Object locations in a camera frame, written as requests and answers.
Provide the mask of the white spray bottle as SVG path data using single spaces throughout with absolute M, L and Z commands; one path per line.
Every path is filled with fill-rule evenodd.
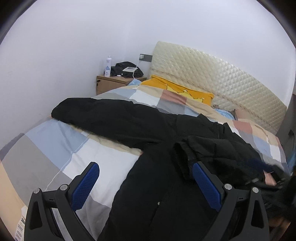
M 111 74 L 111 61 L 112 61 L 112 57 L 108 56 L 107 59 L 106 59 L 106 66 L 105 66 L 105 72 L 104 72 L 105 77 L 110 77 L 110 74 Z

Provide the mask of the light blue cloth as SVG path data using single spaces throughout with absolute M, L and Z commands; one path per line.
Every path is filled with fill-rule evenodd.
M 222 115 L 223 117 L 225 117 L 227 119 L 235 120 L 234 116 L 228 111 L 225 111 L 222 109 L 217 109 L 217 108 L 215 109 L 215 111 L 217 111 L 217 113 L 219 113 L 220 115 Z

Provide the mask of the black puffer jacket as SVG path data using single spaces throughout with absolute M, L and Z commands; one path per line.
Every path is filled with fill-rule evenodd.
M 142 151 L 99 240 L 292 238 L 295 176 L 264 163 L 229 125 L 113 99 L 68 98 L 51 115 Z M 223 184 L 220 211 L 209 206 L 192 175 L 197 162 Z

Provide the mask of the black bag on nightstand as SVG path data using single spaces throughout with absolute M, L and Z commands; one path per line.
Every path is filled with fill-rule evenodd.
M 141 78 L 144 73 L 135 64 L 124 61 L 116 63 L 115 66 L 111 67 L 111 76 L 119 76 L 123 78 Z

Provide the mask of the checkered patchwork duvet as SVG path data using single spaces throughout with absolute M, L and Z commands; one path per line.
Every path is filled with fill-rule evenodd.
M 176 92 L 132 85 L 100 94 L 97 99 L 122 99 L 172 114 L 197 116 L 227 123 L 232 132 L 259 153 L 263 161 L 287 170 L 279 139 L 248 119 L 230 120 L 210 106 Z M 116 192 L 137 161 L 131 149 L 53 118 L 36 124 L 1 149 L 1 220 L 14 240 L 23 240 L 27 209 L 34 189 L 56 190 L 82 173 L 90 162 L 100 168 L 99 178 L 77 214 L 93 238 L 98 238 Z

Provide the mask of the wall power outlet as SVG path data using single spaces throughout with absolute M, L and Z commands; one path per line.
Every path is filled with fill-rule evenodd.
M 139 61 L 151 62 L 152 61 L 152 55 L 140 54 L 139 55 Z

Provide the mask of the yellow pillow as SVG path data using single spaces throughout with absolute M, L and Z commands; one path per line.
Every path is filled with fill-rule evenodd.
M 214 98 L 214 94 L 212 93 L 192 90 L 157 75 L 152 75 L 150 79 L 143 81 L 141 85 L 169 90 L 171 92 L 177 93 L 186 98 L 194 99 L 209 106 L 211 105 L 211 102 Z

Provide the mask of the cream quilted headboard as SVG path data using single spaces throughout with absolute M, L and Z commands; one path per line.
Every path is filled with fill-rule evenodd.
M 241 108 L 273 134 L 280 129 L 287 111 L 286 105 L 256 78 L 193 48 L 158 41 L 149 72 L 190 89 L 210 92 L 214 94 L 213 106 L 227 111 Z

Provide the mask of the wooden nightstand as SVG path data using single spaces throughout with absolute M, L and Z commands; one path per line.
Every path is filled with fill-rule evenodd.
M 118 76 L 97 76 L 96 77 L 96 94 L 102 94 L 119 87 L 127 86 L 133 81 L 133 78 L 124 78 Z

